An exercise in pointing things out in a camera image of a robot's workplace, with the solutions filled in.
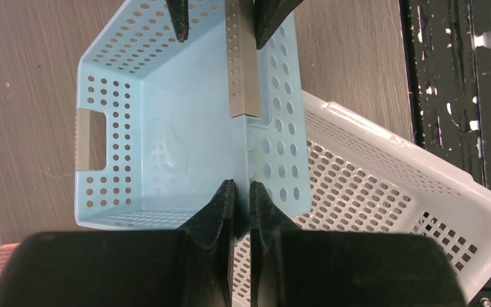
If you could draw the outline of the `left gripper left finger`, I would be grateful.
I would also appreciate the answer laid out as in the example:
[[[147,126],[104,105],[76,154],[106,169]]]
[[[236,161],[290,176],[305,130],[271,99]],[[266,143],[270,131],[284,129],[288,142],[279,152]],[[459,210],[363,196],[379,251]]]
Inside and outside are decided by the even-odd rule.
[[[0,306],[231,306],[235,183],[175,230],[43,232],[0,273]]]

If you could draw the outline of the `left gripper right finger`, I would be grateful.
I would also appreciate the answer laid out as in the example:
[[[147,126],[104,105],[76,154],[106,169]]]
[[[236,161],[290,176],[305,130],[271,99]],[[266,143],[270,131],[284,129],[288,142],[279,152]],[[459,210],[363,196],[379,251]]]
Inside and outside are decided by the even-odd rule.
[[[400,233],[309,231],[253,182],[252,306],[465,306],[439,245]]]

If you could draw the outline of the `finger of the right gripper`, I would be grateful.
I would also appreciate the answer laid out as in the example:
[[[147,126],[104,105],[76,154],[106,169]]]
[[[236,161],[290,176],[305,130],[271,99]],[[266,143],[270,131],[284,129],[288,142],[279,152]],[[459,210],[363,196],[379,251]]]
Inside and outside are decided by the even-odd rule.
[[[184,43],[189,36],[189,1],[166,0],[176,40]]]
[[[303,0],[255,0],[254,34],[256,49],[261,50],[279,26]]]

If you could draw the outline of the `light blue basket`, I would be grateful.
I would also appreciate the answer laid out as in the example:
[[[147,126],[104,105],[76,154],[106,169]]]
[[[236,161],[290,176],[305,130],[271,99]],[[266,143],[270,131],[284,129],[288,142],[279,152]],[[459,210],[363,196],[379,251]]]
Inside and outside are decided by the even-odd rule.
[[[236,185],[237,237],[261,182],[311,208],[295,18],[262,49],[243,1],[189,1],[179,42],[165,1],[125,1],[77,71],[74,215],[100,230],[173,229]]]

